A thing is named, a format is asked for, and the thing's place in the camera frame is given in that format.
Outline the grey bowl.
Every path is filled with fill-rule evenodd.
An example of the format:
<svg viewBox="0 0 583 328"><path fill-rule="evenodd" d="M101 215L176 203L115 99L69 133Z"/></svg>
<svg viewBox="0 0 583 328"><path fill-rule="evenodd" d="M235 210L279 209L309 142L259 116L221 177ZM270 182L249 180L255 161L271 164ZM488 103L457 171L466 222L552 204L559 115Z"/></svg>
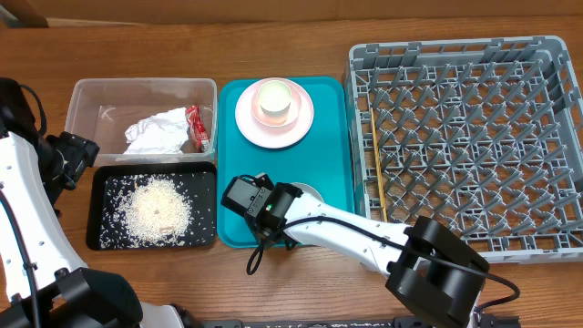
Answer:
<svg viewBox="0 0 583 328"><path fill-rule="evenodd" d="M300 203L323 203L323 197L316 188L300 182L293 182L292 186L302 191L302 194L296 198Z"/></svg>

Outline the white rice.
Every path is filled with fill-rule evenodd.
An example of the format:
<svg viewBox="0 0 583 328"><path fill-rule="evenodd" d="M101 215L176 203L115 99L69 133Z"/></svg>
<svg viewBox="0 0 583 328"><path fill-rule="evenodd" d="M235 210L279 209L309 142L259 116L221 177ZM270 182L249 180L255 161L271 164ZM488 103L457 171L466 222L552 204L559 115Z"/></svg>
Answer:
<svg viewBox="0 0 583 328"><path fill-rule="evenodd" d="M188 223L190 211L173 184L156 180L130 199L127 224L145 241L158 241Z"/></svg>

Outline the white napkin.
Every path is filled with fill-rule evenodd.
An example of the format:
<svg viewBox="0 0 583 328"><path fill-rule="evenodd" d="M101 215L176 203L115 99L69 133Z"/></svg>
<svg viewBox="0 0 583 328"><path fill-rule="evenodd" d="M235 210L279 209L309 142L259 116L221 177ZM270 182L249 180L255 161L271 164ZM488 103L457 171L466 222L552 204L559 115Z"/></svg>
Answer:
<svg viewBox="0 0 583 328"><path fill-rule="evenodd" d="M128 148L124 155L182 154L188 129L185 108L143 118L125 131Z"/></svg>

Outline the red sauce packet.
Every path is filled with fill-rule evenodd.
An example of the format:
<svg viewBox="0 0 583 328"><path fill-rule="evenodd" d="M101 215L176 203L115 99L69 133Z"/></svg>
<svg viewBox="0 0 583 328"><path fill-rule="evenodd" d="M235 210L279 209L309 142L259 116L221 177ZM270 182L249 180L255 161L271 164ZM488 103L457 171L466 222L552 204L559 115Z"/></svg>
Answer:
<svg viewBox="0 0 583 328"><path fill-rule="evenodd" d="M189 126L190 139L194 146L202 152L210 150L210 137L204 127L199 106L193 105L187 108L185 117Z"/></svg>

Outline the wooden chopstick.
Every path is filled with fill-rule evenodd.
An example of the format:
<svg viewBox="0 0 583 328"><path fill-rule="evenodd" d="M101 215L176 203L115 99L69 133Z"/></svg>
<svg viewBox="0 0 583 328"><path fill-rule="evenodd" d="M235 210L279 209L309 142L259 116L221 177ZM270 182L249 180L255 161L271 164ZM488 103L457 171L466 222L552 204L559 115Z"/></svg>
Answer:
<svg viewBox="0 0 583 328"><path fill-rule="evenodd" d="M386 209L386 198L385 198L385 193L384 193L384 176L383 176L383 171L381 168L380 152L379 152L378 140L377 140L377 135L376 135L374 110L372 108L369 108L369 109L370 109L370 115L371 115L371 131L372 131L372 135L373 135L373 156L374 156L374 165L375 165L375 170L376 170L376 175L377 175L377 188L378 188L378 192L379 192L379 201L380 201L380 207L381 207L381 212L382 212L382 219L384 222L388 223L389 219L388 219L388 214L387 214L387 209Z"/></svg>

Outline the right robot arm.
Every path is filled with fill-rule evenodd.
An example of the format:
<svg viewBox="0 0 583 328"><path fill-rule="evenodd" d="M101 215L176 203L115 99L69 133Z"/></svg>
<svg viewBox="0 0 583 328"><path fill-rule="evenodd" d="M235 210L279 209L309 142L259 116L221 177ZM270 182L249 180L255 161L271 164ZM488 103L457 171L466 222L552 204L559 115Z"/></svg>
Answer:
<svg viewBox="0 0 583 328"><path fill-rule="evenodd" d="M334 208L290 183L241 175L220 203L241 216L258 247L247 267L255 273L264 250L283 242L315 245L356 259L386 277L386 288L433 327L468 327L489 271L487 261L440 222L414 225L369 220Z"/></svg>

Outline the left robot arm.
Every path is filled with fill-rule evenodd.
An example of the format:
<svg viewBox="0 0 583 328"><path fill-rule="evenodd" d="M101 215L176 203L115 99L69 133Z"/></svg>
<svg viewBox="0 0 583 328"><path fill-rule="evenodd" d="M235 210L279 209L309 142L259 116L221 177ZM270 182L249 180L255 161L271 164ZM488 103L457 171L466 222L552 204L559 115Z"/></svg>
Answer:
<svg viewBox="0 0 583 328"><path fill-rule="evenodd" d="M4 327L187 327L174 305L141 302L120 275L92 270L68 241L55 203L92 166L98 145L46 132L30 87L1 80L1 260Z"/></svg>

